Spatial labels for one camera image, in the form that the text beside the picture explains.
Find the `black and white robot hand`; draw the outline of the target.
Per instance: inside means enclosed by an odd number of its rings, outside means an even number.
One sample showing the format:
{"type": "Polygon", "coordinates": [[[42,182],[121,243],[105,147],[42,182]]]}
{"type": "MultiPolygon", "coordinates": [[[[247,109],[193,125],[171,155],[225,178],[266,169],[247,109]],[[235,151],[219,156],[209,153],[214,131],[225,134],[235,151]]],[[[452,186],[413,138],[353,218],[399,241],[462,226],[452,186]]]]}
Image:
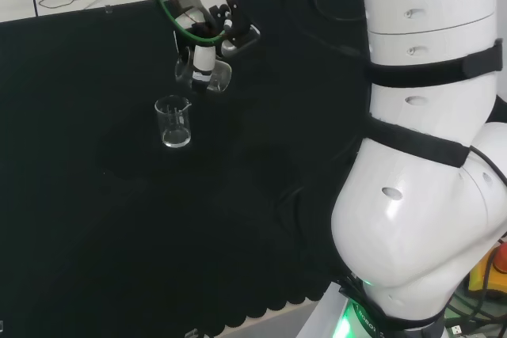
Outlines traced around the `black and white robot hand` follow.
{"type": "Polygon", "coordinates": [[[238,0],[181,0],[176,22],[193,37],[178,37],[177,80],[193,91],[223,92],[232,76],[226,59],[255,44],[261,31],[240,9],[238,0]]]}

